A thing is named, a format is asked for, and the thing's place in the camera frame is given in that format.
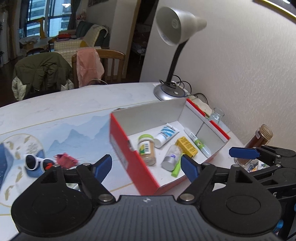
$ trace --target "brown glass bottle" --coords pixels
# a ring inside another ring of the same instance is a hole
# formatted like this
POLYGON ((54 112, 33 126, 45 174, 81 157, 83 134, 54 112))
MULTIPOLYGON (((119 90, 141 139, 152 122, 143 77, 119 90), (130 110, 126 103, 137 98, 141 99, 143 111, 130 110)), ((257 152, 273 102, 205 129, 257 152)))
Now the brown glass bottle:
MULTIPOLYGON (((252 147, 260 147, 261 145, 265 145, 267 142, 270 141, 272 138, 273 133, 271 129, 263 124, 258 130, 256 130, 255 135, 252 137, 252 139, 246 144, 246 148, 252 148, 252 147)), ((249 163, 249 159, 243 159, 243 158, 234 158, 234 162, 236 164, 241 165, 242 167, 245 167, 249 163)))

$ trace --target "desk lamp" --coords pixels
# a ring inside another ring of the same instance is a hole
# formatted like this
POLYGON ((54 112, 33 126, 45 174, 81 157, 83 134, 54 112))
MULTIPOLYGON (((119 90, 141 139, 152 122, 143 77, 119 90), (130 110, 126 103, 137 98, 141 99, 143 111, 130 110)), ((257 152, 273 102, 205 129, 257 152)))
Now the desk lamp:
POLYGON ((180 53, 188 39, 197 31, 204 29, 207 22, 204 19, 194 16, 192 13, 169 7, 162 7, 156 14, 156 24, 158 33, 163 41, 168 45, 178 45, 178 47, 170 66, 166 82, 160 80, 161 84, 154 88, 153 93, 160 100, 185 97, 185 91, 171 80, 180 53))

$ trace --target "green pen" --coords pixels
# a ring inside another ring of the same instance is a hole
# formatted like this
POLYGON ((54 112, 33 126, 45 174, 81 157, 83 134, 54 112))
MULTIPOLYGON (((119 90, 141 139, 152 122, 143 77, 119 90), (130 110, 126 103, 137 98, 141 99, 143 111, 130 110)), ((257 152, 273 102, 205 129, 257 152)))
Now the green pen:
POLYGON ((181 157, 183 156, 184 153, 182 153, 182 155, 180 156, 180 159, 177 163, 177 165, 175 166, 175 169, 172 171, 171 176, 173 177, 177 177, 179 175, 180 169, 181 169, 181 157))

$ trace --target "curtain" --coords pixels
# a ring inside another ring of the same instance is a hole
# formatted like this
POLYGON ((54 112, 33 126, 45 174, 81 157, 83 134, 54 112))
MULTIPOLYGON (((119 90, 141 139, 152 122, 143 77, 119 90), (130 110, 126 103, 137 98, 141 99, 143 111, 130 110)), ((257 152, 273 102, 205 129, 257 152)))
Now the curtain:
POLYGON ((80 0, 71 0, 71 16, 69 20, 68 30, 76 29, 76 11, 79 7, 80 0))
POLYGON ((8 40, 8 55, 9 59, 15 59, 17 57, 17 49, 16 49, 16 43, 15 42, 15 30, 18 29, 18 26, 14 26, 15 16, 19 13, 16 12, 17 7, 17 1, 16 0, 9 0, 7 1, 8 6, 8 26, 9 26, 9 37, 8 40))
POLYGON ((24 36, 27 36, 27 28, 25 28, 30 0, 22 0, 20 6, 20 28, 24 31, 24 36))

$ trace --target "red box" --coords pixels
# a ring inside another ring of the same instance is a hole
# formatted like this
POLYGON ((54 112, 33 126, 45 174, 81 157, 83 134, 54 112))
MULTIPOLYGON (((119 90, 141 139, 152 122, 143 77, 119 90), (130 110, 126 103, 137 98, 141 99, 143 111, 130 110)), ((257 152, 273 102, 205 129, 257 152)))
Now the red box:
POLYGON ((141 195, 163 194, 187 178, 182 170, 174 178, 169 171, 161 168, 164 155, 178 138, 185 136, 194 145, 185 134, 185 127, 212 153, 210 158, 206 158, 197 148, 198 154, 193 158, 197 163, 209 162, 230 139, 216 123, 208 121, 205 113, 192 101, 185 98, 115 110, 110 115, 110 142, 141 195), (155 148, 156 164, 147 167, 138 153, 137 139, 142 134, 155 136, 166 123, 180 132, 161 148, 155 148))

